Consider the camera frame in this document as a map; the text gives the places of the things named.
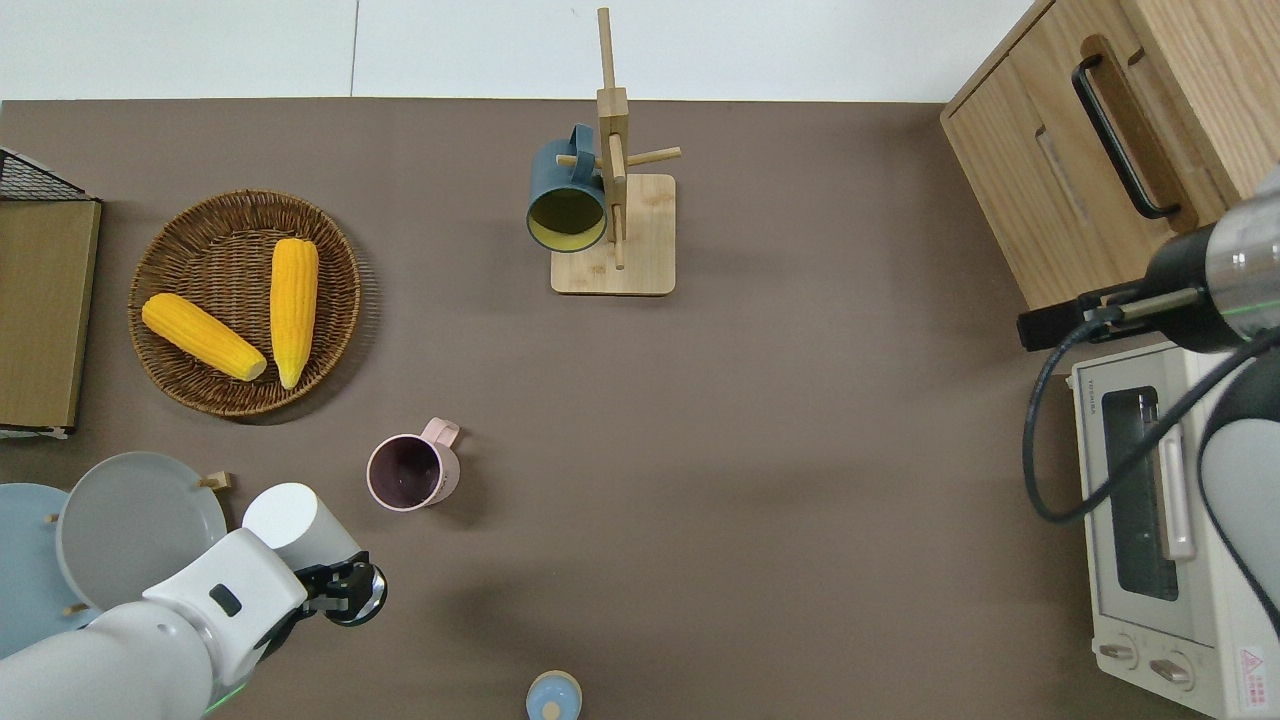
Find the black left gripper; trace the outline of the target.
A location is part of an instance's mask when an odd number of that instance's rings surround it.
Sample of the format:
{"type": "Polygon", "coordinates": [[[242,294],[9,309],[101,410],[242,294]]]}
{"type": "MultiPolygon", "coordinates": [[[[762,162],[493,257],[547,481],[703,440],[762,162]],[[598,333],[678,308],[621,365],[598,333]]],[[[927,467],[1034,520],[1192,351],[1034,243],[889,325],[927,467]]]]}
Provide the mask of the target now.
{"type": "Polygon", "coordinates": [[[330,623],[358,623],[364,601],[358,596],[324,593],[369,593],[372,588],[370,562],[338,562],[323,570],[298,570],[294,579],[305,598],[262,637],[262,657],[269,659],[288,639],[294,625],[316,612],[330,623]]]}

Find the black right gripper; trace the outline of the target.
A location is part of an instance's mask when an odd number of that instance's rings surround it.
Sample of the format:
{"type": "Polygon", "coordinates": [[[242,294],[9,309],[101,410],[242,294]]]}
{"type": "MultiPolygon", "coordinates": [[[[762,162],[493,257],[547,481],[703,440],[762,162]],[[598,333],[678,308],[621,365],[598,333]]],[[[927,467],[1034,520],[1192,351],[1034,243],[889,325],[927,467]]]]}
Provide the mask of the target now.
{"type": "MultiPolygon", "coordinates": [[[[1179,290],[1196,290],[1199,292],[1197,304],[1119,322],[1108,329],[1093,332],[1088,341],[1100,345],[1158,332],[1166,340],[1198,354],[1226,352],[1243,346],[1245,341],[1221,316],[1210,297],[1204,269],[1210,234],[1210,228],[1179,234],[1157,249],[1142,278],[1093,292],[1107,304],[1132,304],[1179,290]]],[[[1088,304],[1068,300],[1020,313],[1019,343],[1028,352],[1055,348],[1085,323],[1089,311],[1088,304]]]]}

